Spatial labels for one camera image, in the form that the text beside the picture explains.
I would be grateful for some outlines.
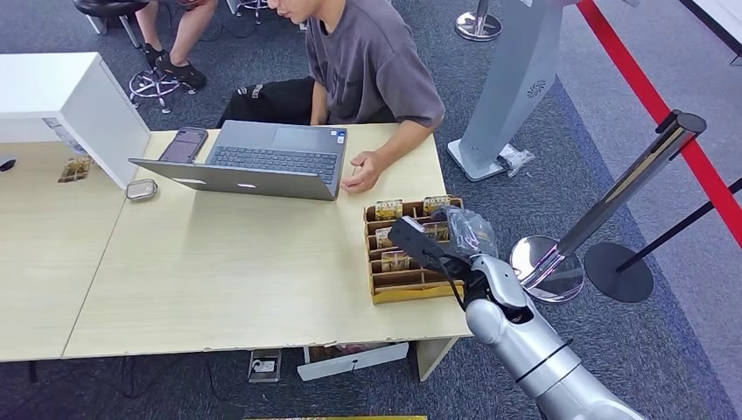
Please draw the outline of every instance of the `laptop keyboard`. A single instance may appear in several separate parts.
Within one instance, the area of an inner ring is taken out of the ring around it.
[[[208,164],[270,171],[316,173],[323,183],[330,185],[333,182],[337,159],[338,155],[334,153],[217,146]]]

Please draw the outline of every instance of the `laptop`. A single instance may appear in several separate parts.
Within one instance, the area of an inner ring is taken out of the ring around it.
[[[336,200],[347,131],[225,121],[205,164],[129,161],[195,190]]]

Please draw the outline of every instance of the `cable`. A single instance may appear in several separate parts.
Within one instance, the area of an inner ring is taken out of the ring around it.
[[[208,361],[208,356],[204,354],[204,357],[205,357],[205,361],[206,361],[206,364],[205,364],[206,371],[208,372],[208,376],[209,376],[209,388],[211,388],[211,393],[212,393],[213,397],[216,398],[217,400],[221,401],[222,403],[232,403],[232,401],[231,401],[231,399],[229,397],[221,396],[216,391],[216,387],[214,386],[214,375],[212,374],[212,370],[211,370],[211,364]],[[248,383],[250,381],[250,376],[252,376],[253,372],[255,372],[255,369],[258,366],[260,366],[260,364],[261,364],[261,361],[260,360],[254,360],[252,362],[252,364],[250,365],[250,369],[248,370],[248,377],[244,381],[240,382],[240,384],[238,386],[232,387],[232,389],[240,388],[244,384]]]
[[[456,289],[456,284],[453,282],[453,278],[451,278],[451,275],[448,274],[448,270],[445,269],[445,266],[442,262],[440,262],[439,259],[437,259],[433,255],[427,255],[429,260],[432,260],[436,266],[443,271],[443,274],[445,274],[445,278],[448,279],[448,283],[451,285],[451,288],[453,289],[453,295],[456,296],[456,300],[458,301],[458,305],[461,306],[461,310],[466,312],[466,307],[464,306],[464,301],[461,300],[461,296],[459,295],[459,290]]]
[[[172,9],[171,9],[171,7],[170,7],[170,5],[168,3],[162,2],[162,4],[167,9],[167,15],[168,15],[167,23],[168,23],[168,27],[170,28],[170,36],[171,36],[171,38],[174,41],[175,38],[176,38],[176,33],[175,33],[175,30],[172,27],[172,15],[173,15],[173,12],[172,12]],[[269,17],[269,18],[264,18],[262,20],[278,20],[278,19],[276,17]],[[245,38],[249,37],[250,35],[252,35],[257,30],[257,26],[258,26],[258,23],[257,23],[257,21],[255,21],[255,22],[253,22],[253,26],[249,29],[249,31],[247,33],[236,34],[236,33],[232,32],[229,28],[227,28],[224,24],[220,24],[219,29],[217,29],[216,35],[214,35],[211,38],[199,38],[199,42],[214,42],[217,39],[221,38],[221,34],[223,32],[228,33],[234,39],[245,39]]]
[[[145,394],[147,394],[147,392],[149,392],[152,389],[152,387],[154,387],[155,385],[157,385],[159,383],[159,381],[162,379],[161,376],[163,376],[166,371],[168,371],[168,370],[172,369],[173,367],[175,367],[175,365],[177,365],[178,363],[180,363],[186,356],[187,356],[187,354],[181,354],[175,361],[173,361],[172,363],[170,363],[166,367],[163,367],[162,369],[160,369],[155,374],[155,377],[150,381],[150,383],[148,383],[147,386],[144,387],[144,390],[141,391],[141,392],[139,392],[139,393],[137,393],[137,394],[134,393],[134,366],[135,366],[134,365],[134,359],[132,359],[132,362],[131,362],[132,364],[131,364],[131,375],[130,375],[130,379],[129,379],[129,388],[130,388],[130,391],[129,392],[126,392],[126,390],[123,390],[123,389],[119,388],[118,386],[112,384],[111,382],[109,382],[107,380],[104,380],[102,378],[99,378],[98,376],[95,376],[94,374],[88,374],[88,373],[82,373],[82,374],[80,374],[80,373],[69,373],[69,374],[64,374],[60,378],[57,378],[56,380],[54,380],[54,382],[47,383],[46,385],[49,385],[49,387],[55,387],[55,386],[58,386],[58,385],[68,385],[69,384],[69,382],[67,381],[68,379],[72,379],[75,376],[83,376],[83,377],[87,377],[89,379],[93,379],[94,381],[96,381],[96,382],[98,382],[98,383],[100,383],[102,385],[105,385],[105,386],[113,389],[116,393],[121,394],[126,399],[136,400],[137,398],[141,398],[142,396],[144,396]],[[122,361],[122,375],[123,375],[123,363],[124,362],[125,362],[125,360]],[[48,392],[50,389],[53,389],[53,388],[49,388],[49,387],[42,388],[42,389],[36,391],[35,393],[29,395],[28,397],[26,397],[14,409],[11,409],[7,413],[5,413],[2,416],[0,416],[0,420],[8,420],[8,419],[10,419],[11,416],[13,416],[14,414],[18,413],[21,409],[23,409],[31,401],[33,401],[34,399],[36,399],[40,395],[44,394],[45,392]]]

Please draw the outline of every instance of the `man's hand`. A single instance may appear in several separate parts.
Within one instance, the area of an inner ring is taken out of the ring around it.
[[[351,194],[374,188],[379,176],[388,166],[375,151],[362,151],[350,161],[350,165],[354,166],[353,175],[343,178],[340,187]]]

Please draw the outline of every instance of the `table leg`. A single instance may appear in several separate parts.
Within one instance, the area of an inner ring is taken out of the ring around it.
[[[39,381],[39,371],[36,370],[35,360],[28,361],[28,380],[31,381],[31,383],[36,383]]]
[[[458,337],[451,339],[426,339],[415,343],[417,349],[417,372],[420,374],[420,382],[424,382],[431,375],[433,369],[451,350]]]

